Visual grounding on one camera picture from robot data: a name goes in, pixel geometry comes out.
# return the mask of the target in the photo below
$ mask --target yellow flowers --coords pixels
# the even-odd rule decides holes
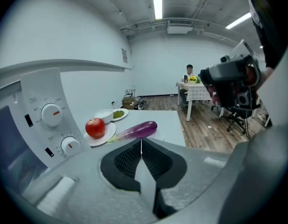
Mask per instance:
[[[197,77],[194,77],[194,76],[192,76],[192,77],[189,77],[189,81],[197,81]]]

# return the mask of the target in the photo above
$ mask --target fluorescent light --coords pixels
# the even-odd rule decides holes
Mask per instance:
[[[155,19],[162,18],[162,0],[153,0]]]
[[[227,29],[231,29],[232,27],[235,27],[236,25],[240,24],[241,22],[245,21],[246,19],[251,17],[251,13],[247,13],[243,15],[242,17],[238,18],[236,21],[232,22],[230,25],[226,26]]]

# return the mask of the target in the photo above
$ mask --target air vent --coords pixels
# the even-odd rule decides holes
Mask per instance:
[[[170,19],[169,26],[178,25],[178,26],[192,26],[193,22],[191,20],[180,20],[180,19]]]

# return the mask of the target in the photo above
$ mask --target purple eggplant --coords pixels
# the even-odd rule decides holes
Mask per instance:
[[[107,142],[113,143],[121,140],[148,137],[154,134],[156,132],[156,129],[157,123],[155,123],[154,121],[147,121],[114,135]]]

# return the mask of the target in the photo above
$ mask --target wall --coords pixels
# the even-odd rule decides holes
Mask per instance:
[[[130,46],[138,96],[176,94],[186,65],[198,75],[233,49],[206,37],[166,33],[134,38]]]
[[[265,71],[266,70],[266,62],[265,62],[264,53],[258,54],[257,59],[258,59],[260,71]]]
[[[130,58],[127,39],[82,0],[19,0],[0,25],[0,87],[22,73],[59,67],[82,133],[96,112],[112,101],[121,106],[133,85],[133,70],[122,68],[132,68]]]
[[[82,0],[17,0],[0,26],[0,68],[75,59],[132,68],[125,37]]]

